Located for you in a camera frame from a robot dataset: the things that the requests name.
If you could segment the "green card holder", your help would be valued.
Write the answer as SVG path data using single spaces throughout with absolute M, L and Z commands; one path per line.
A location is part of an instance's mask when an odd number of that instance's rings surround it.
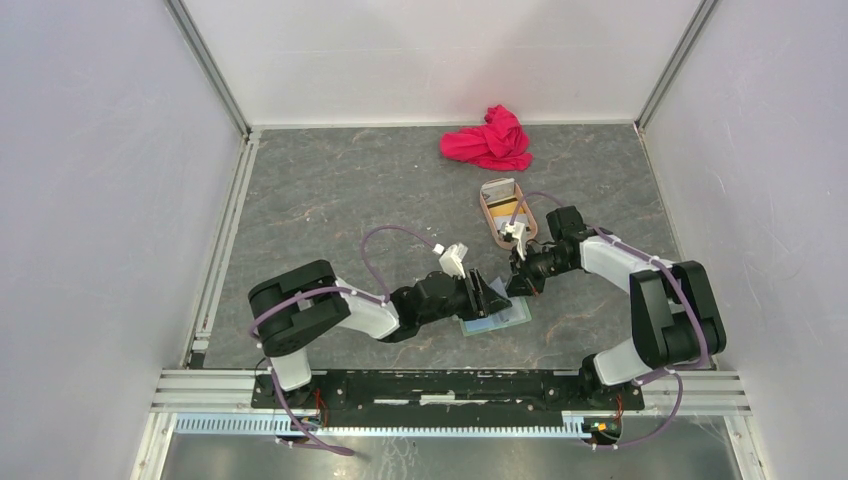
M 479 335 L 512 326 L 530 322 L 532 315 L 524 297 L 509 297 L 511 306 L 488 317 L 476 320 L 460 320 L 460 328 L 464 336 Z

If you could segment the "yellow credit card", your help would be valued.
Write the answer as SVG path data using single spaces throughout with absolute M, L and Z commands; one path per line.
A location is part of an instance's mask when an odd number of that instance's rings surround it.
M 512 214 L 514 213 L 515 209 L 516 209 L 516 203 L 511 202 L 511 203 L 505 203 L 505 204 L 490 206 L 488 208 L 488 211 L 489 211 L 489 213 L 490 213 L 490 215 L 493 219 L 499 218 L 499 217 L 505 217 L 507 220 L 509 220 L 512 217 Z

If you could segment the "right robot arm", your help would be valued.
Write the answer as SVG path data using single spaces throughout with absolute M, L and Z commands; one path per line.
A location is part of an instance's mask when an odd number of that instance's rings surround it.
M 726 331 L 701 263 L 641 251 L 607 229 L 586 224 L 574 206 L 557 208 L 546 220 L 552 239 L 543 244 L 527 237 L 526 225 L 516 218 L 501 229 L 512 245 L 509 296 L 539 295 L 548 279 L 581 270 L 629 298 L 630 336 L 587 356 L 578 371 L 577 392 L 585 405 L 602 408 L 618 388 L 705 368 L 725 350 Z

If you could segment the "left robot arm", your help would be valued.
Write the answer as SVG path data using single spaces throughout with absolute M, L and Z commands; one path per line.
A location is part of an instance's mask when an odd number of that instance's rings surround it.
M 270 362 L 275 392 L 290 407 L 314 394 L 307 345 L 341 327 L 383 343 L 417 335 L 422 326 L 456 317 L 474 321 L 512 307 L 480 272 L 429 273 L 388 298 L 358 289 L 336 276 L 327 260 L 315 260 L 266 280 L 248 293 L 249 334 Z

